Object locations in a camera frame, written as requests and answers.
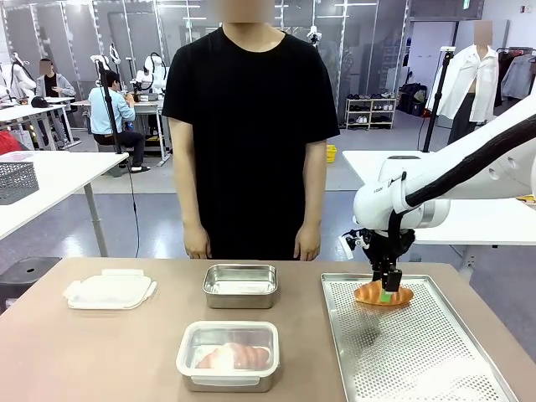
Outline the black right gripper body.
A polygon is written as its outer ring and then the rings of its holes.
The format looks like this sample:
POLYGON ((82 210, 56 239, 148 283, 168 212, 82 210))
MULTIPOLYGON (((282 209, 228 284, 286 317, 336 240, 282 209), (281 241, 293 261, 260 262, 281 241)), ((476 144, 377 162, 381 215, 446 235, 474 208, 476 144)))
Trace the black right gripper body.
POLYGON ((395 231, 389 237, 387 232, 362 229, 363 252, 367 256, 373 272, 387 272, 396 267, 397 260, 405 254, 415 241, 415 231, 404 229, 395 231))

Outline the person's left hand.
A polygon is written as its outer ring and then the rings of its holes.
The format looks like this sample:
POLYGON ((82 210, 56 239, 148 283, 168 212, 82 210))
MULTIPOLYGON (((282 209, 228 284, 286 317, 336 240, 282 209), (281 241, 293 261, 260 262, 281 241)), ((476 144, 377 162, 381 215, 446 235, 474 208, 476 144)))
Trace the person's left hand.
POLYGON ((319 226, 303 225, 297 232, 294 259, 300 261, 313 261, 317 258, 321 248, 321 232, 319 226))

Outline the person's right hand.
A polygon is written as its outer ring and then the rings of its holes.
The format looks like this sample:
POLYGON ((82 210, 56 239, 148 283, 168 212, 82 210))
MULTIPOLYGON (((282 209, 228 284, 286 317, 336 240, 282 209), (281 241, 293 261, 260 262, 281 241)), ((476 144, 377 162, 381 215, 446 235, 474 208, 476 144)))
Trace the person's right hand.
POLYGON ((211 257, 209 236, 202 226, 186 227, 183 242, 190 259, 206 260, 211 257))

